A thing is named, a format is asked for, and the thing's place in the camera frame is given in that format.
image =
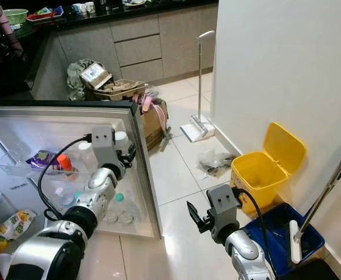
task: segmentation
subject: white mop head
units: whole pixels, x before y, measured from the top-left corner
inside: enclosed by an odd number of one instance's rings
[[[289,239],[291,245],[291,260],[294,264],[298,264],[301,261],[301,240],[300,238],[294,238],[297,232],[298,224],[295,220],[291,220],[289,222]]]

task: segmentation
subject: yellow trash bin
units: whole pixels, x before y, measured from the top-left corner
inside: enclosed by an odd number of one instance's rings
[[[277,191],[300,168],[305,155],[305,145],[281,125],[272,122],[266,133],[263,151],[247,153],[233,160],[230,184],[249,191],[258,206],[263,208],[273,202]],[[255,211],[245,194],[240,198],[245,213]]]

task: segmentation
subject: green basket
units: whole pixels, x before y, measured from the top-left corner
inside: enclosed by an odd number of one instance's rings
[[[28,10],[25,9],[9,9],[4,10],[10,25],[16,25],[18,23],[24,23],[26,21],[26,14]]]

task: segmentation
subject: black countertop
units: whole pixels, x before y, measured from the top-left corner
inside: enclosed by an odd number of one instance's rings
[[[91,15],[75,13],[71,7],[64,7],[63,17],[59,19],[37,25],[24,23],[16,32],[16,36],[25,50],[27,61],[12,61],[0,65],[0,96],[31,90],[52,30],[73,29],[96,23],[175,11],[218,3],[218,0],[152,0],[144,5],[130,8],[117,1],[108,0],[107,2],[108,6],[96,6],[96,12]]]

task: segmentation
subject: mop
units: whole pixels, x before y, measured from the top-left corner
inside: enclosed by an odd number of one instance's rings
[[[290,252],[291,252],[290,255],[291,255],[291,261],[294,264],[298,264],[302,259],[301,236],[303,235],[306,227],[310,223],[311,218],[314,216],[315,212],[319,208],[324,198],[329,194],[329,192],[336,185],[338,180],[340,180],[340,178],[341,178],[341,162],[339,163],[336,170],[333,172],[332,177],[328,181],[321,195],[318,197],[318,199],[314,202],[313,206],[308,211],[306,219],[304,223],[301,225],[300,229],[298,228],[297,221],[291,220],[289,222],[289,239],[290,239]]]
[[[215,127],[201,114],[201,79],[202,79],[202,40],[213,36],[214,30],[205,32],[198,37],[199,43],[199,110],[198,115],[192,115],[191,123],[181,126],[181,130],[190,142],[196,142],[215,134]]]

